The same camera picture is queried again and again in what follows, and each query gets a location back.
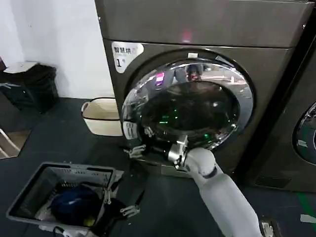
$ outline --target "washing machine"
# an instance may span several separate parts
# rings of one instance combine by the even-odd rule
[[[189,147],[212,149],[231,174],[313,3],[95,2],[128,146],[137,151],[186,135]],[[183,174],[159,155],[135,154],[152,172]]]
[[[280,88],[285,93],[281,97],[275,96],[273,101],[278,101],[274,102],[274,106],[269,106],[267,115],[260,123],[261,129],[254,135],[254,140],[257,144],[262,143],[261,146],[253,144],[251,151],[246,152],[247,163],[253,159],[243,178],[247,183],[258,187],[316,192],[315,23],[316,10],[299,42],[298,52],[293,54],[289,64],[290,71],[295,64],[299,65],[298,71],[288,88],[284,85]],[[303,61],[297,60],[302,53]]]

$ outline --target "dark floor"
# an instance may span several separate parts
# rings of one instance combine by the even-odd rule
[[[64,99],[45,115],[35,117],[36,125],[20,156],[0,160],[0,184],[3,188],[0,198],[1,236],[52,236],[52,233],[40,231],[37,226],[10,221],[5,217],[14,198],[44,161],[113,166],[133,174],[120,186],[118,197],[126,204],[132,204],[145,189],[141,213],[118,225],[113,236],[220,236],[192,180],[139,171],[135,164],[130,164],[120,148],[124,143],[122,138],[90,133],[80,114],[83,102]],[[2,110],[0,124],[6,129],[16,129],[24,122],[14,118],[5,121]],[[300,214],[306,213],[306,207],[300,203],[296,193],[252,187],[243,187],[242,190],[259,217],[272,218],[278,223],[283,237],[316,236],[312,224],[300,222]],[[316,212],[316,195],[306,194],[306,198],[309,208]]]

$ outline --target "plastic laundry basket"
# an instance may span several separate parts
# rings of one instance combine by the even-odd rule
[[[115,98],[103,97],[85,102],[81,112],[92,133],[103,136],[122,136]]]
[[[116,171],[111,167],[45,162],[30,178],[6,215],[14,221],[46,227],[58,226],[65,230],[87,230],[88,227],[84,226],[70,226],[58,221],[40,220],[37,218],[37,212],[57,194],[58,184],[76,185],[89,182],[107,188],[113,183],[115,176]]]

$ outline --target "small yellow object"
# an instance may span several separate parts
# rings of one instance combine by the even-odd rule
[[[93,226],[94,222],[95,222],[95,218],[93,216],[89,216],[88,218],[84,220],[83,225],[90,227],[90,226]]]

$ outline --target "white wall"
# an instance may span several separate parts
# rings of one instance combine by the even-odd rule
[[[61,97],[113,96],[94,0],[4,1],[11,4],[25,60],[57,67]]]
[[[0,57],[6,65],[24,61],[10,0],[0,1]]]

